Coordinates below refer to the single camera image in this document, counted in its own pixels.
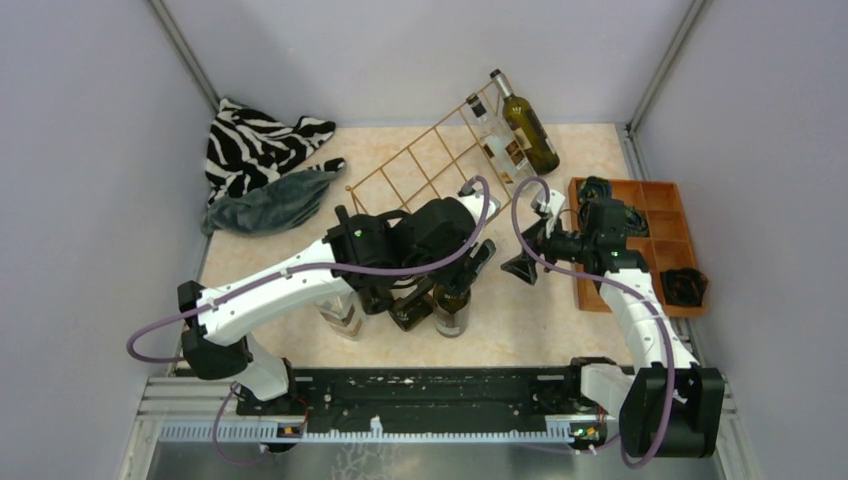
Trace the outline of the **brown wine bottle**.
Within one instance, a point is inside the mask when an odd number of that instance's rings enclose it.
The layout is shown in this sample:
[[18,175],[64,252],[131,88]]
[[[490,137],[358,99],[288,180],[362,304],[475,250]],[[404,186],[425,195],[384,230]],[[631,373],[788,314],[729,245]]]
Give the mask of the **brown wine bottle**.
[[457,293],[445,286],[436,285],[433,300],[436,330],[447,338],[462,335],[468,326],[471,290]]

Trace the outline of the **clear square liquor bottle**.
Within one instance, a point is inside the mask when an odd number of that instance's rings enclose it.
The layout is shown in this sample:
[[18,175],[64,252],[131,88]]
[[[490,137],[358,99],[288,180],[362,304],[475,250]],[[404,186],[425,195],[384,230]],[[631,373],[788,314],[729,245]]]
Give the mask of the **clear square liquor bottle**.
[[535,171],[509,127],[486,108],[477,94],[469,95],[466,103],[478,122],[487,157],[506,189],[513,193]]

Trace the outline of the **olive green wine bottle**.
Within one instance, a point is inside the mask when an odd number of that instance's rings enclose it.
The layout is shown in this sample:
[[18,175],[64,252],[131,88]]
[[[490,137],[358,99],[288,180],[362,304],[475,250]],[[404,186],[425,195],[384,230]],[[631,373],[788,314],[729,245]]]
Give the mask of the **olive green wine bottle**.
[[503,100],[501,116],[518,140],[535,173],[553,172],[560,165],[556,148],[529,101],[518,96],[507,77],[495,69],[489,74]]

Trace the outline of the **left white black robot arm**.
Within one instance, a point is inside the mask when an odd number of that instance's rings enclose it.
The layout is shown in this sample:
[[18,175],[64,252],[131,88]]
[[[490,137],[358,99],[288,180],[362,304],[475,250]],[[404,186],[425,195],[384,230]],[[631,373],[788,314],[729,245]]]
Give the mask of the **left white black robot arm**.
[[277,414],[300,399],[291,366],[262,347],[253,331],[304,307],[369,287],[457,270],[500,208],[484,194],[437,198],[409,213],[348,214],[307,248],[222,287],[200,287],[182,332],[185,361],[202,380],[228,379]]

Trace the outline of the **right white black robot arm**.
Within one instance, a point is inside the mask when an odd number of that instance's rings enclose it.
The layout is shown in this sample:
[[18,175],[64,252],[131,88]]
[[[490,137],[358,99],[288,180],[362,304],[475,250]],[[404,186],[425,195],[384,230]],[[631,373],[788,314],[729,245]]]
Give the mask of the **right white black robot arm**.
[[654,457],[707,458],[714,454],[725,392],[715,368],[701,365],[674,333],[643,254],[628,247],[628,208],[620,200],[594,198],[579,211],[581,227],[566,231],[563,196],[539,192],[531,203],[538,221],[520,232],[522,252],[503,270],[528,284],[537,265],[558,271],[578,265],[572,277],[594,284],[616,316],[633,371],[606,360],[578,360],[579,374],[563,385],[576,412],[596,404],[618,420],[623,453],[637,464]]

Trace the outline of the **dark bottle lying down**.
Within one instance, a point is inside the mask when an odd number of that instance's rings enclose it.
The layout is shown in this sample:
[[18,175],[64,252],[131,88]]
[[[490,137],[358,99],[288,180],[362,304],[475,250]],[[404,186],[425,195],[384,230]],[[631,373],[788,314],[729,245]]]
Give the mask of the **dark bottle lying down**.
[[411,331],[434,313],[434,301],[430,294],[434,282],[428,278],[419,281],[415,289],[398,298],[388,312],[394,323],[404,332]]

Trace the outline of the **dark bottle leaning on rack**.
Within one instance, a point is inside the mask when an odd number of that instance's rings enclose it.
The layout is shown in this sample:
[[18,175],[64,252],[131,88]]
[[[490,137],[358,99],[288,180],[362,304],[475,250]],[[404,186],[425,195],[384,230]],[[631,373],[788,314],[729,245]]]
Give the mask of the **dark bottle leaning on rack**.
[[395,298],[390,288],[369,286],[357,292],[366,315],[379,315],[391,308]]

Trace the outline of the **clear liquor bottle left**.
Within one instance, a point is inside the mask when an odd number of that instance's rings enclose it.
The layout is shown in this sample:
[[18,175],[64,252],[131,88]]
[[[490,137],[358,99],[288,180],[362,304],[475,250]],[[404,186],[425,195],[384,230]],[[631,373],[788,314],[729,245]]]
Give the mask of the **clear liquor bottle left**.
[[367,314],[357,293],[347,293],[318,301],[314,303],[314,306],[338,335],[351,341],[356,341],[360,337]]

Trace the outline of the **yellow patterned rolled tie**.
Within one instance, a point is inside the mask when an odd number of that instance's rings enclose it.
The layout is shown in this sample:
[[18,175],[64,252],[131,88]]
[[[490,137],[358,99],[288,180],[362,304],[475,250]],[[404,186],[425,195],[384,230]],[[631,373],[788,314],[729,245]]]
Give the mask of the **yellow patterned rolled tie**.
[[582,205],[590,199],[611,198],[612,185],[606,178],[589,176],[579,182],[576,194],[579,205]]

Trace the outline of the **dark rolled tie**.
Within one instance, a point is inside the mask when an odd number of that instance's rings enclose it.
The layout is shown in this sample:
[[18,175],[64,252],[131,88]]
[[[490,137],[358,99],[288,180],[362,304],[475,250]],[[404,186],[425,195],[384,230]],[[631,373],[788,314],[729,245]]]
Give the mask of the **dark rolled tie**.
[[647,215],[632,205],[625,206],[625,228],[632,237],[649,237],[650,225]]

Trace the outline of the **wooden compartment tray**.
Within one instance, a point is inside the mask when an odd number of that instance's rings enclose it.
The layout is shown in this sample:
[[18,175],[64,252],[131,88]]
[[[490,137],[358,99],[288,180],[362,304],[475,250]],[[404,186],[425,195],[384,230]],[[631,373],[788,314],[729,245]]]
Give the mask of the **wooden compartment tray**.
[[[585,178],[574,177],[568,186],[567,218],[571,226],[577,230],[581,229],[582,225],[577,214],[580,205],[576,189],[579,182]],[[611,198],[620,200],[625,205],[632,205],[647,215],[650,236],[629,236],[627,247],[639,251],[645,258],[652,275],[654,290],[665,312],[671,317],[680,318],[696,318],[703,315],[707,311],[706,294],[701,307],[669,305],[666,303],[660,281],[660,273],[670,269],[691,267],[703,273],[696,260],[677,186],[670,182],[608,180],[612,185]]]

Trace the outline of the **black rolled belt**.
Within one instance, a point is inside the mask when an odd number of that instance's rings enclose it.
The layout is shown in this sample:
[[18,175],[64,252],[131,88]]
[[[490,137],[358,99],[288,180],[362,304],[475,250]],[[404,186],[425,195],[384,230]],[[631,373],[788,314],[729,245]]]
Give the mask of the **black rolled belt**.
[[691,267],[660,273],[666,303],[681,307],[701,307],[709,285],[708,277]]

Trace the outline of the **grey plush cloth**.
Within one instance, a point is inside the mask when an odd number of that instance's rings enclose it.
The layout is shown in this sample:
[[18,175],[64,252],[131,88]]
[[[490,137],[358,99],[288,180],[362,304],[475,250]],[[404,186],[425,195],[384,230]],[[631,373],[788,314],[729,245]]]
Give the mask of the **grey plush cloth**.
[[287,174],[240,197],[226,195],[213,201],[201,220],[200,231],[205,236],[223,230],[258,237],[297,228],[318,213],[331,185],[347,166],[345,158],[337,157]]

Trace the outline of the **zebra striped cloth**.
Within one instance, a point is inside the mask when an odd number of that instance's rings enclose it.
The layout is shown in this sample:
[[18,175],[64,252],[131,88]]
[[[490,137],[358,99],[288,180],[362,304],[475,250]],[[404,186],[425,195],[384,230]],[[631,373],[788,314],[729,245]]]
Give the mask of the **zebra striped cloth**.
[[335,134],[337,124],[304,115],[287,125],[224,97],[218,102],[206,146],[207,204],[240,198],[301,166]]

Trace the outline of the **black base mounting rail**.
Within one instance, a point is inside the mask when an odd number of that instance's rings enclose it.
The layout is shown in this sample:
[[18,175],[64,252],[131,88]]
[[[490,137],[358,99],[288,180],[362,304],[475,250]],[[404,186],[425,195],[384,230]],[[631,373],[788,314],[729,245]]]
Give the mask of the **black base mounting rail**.
[[305,420],[298,434],[414,442],[505,440],[600,448],[615,419],[580,394],[574,366],[299,368],[283,397],[240,388],[240,416]]

